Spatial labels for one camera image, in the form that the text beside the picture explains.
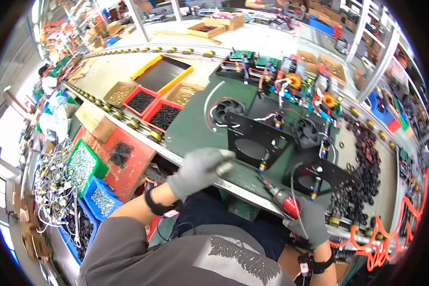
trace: wrench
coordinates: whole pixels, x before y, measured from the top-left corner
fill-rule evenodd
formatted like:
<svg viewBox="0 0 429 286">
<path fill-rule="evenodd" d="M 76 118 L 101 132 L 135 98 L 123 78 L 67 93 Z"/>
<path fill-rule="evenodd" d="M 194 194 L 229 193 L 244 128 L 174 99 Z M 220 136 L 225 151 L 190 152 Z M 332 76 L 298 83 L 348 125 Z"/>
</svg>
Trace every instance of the wrench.
<svg viewBox="0 0 429 286">
<path fill-rule="evenodd" d="M 80 242 L 80 226 L 79 226 L 79 217 L 78 217 L 78 188 L 75 187 L 73 190 L 73 197 L 74 197 L 74 225 L 75 225 L 75 230 L 74 230 L 74 245 L 77 246 L 78 248 L 81 247 L 81 242 Z"/>
</svg>

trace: red power drill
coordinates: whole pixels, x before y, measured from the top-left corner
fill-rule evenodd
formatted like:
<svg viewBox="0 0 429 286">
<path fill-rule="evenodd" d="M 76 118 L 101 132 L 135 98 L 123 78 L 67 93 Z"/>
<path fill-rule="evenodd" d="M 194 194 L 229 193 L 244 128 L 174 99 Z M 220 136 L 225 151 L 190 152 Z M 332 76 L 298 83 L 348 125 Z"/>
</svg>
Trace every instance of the red power drill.
<svg viewBox="0 0 429 286">
<path fill-rule="evenodd" d="M 300 206 L 297 201 L 294 201 L 291 195 L 283 189 L 279 189 L 273 184 L 269 184 L 263 177 L 257 176 L 259 180 L 265 185 L 267 190 L 273 195 L 273 200 L 280 206 L 290 217 L 298 219 L 297 213 L 300 213 Z"/>
</svg>

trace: dark pants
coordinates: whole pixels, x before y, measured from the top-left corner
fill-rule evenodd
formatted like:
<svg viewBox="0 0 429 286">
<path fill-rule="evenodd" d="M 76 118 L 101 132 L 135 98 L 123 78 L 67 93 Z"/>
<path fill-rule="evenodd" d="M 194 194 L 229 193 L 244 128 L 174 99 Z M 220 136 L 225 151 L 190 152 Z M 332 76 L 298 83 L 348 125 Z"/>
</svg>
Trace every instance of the dark pants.
<svg viewBox="0 0 429 286">
<path fill-rule="evenodd" d="M 281 219 L 261 211 L 255 221 L 245 220 L 226 210 L 217 188 L 210 187 L 190 195 L 184 202 L 186 209 L 178 216 L 176 225 L 190 222 L 196 226 L 206 224 L 226 224 L 237 226 L 248 232 L 262 245 L 265 255 L 278 261 L 289 238 L 289 229 L 282 225 Z M 190 224 L 177 227 L 175 234 L 190 230 Z"/>
</svg>

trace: orange toroid coil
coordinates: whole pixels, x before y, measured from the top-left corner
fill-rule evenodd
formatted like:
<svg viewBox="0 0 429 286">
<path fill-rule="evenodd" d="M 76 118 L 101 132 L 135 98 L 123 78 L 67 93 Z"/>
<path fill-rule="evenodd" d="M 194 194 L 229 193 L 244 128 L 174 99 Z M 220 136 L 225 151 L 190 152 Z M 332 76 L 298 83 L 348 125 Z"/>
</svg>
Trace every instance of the orange toroid coil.
<svg viewBox="0 0 429 286">
<path fill-rule="evenodd" d="M 324 93 L 324 98 L 322 99 L 322 102 L 327 104 L 329 108 L 334 108 L 337 105 L 337 101 L 335 100 L 335 96 L 333 96 L 330 92 Z"/>
<path fill-rule="evenodd" d="M 300 88 L 300 85 L 302 84 L 302 79 L 300 76 L 296 75 L 295 73 L 288 73 L 286 78 L 291 80 L 291 83 L 289 83 L 291 87 Z"/>
</svg>

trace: green plastic bin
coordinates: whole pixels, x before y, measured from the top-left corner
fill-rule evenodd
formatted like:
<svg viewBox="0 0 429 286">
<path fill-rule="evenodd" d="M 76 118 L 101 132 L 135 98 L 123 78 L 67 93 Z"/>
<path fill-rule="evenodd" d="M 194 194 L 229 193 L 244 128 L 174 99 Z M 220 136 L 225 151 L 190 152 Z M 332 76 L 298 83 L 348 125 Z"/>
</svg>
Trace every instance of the green plastic bin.
<svg viewBox="0 0 429 286">
<path fill-rule="evenodd" d="M 82 139 L 78 140 L 78 143 L 76 143 L 76 145 L 73 149 L 73 152 L 71 153 L 71 155 L 69 157 L 69 161 L 67 163 L 68 166 L 70 166 L 70 162 L 71 162 L 71 159 L 73 157 L 73 154 L 76 152 L 76 150 L 78 150 L 78 147 L 80 146 L 80 144 L 83 144 L 86 147 L 86 149 L 89 151 L 89 153 L 92 155 L 92 157 L 94 157 L 94 159 L 96 160 L 96 164 L 95 164 L 94 168 L 92 169 L 92 173 L 89 175 L 87 183 L 84 185 L 84 188 L 81 191 L 78 191 L 78 196 L 80 198 L 82 198 L 84 193 L 87 190 L 87 187 L 89 185 L 89 182 L 92 179 L 92 176 L 99 178 L 99 179 L 103 179 L 103 177 L 105 177 L 105 175 L 108 172 L 108 166 L 105 163 L 103 163 L 99 157 L 97 157 L 97 155 L 94 153 L 94 151 L 92 151 L 91 147 L 88 146 Z"/>
</svg>

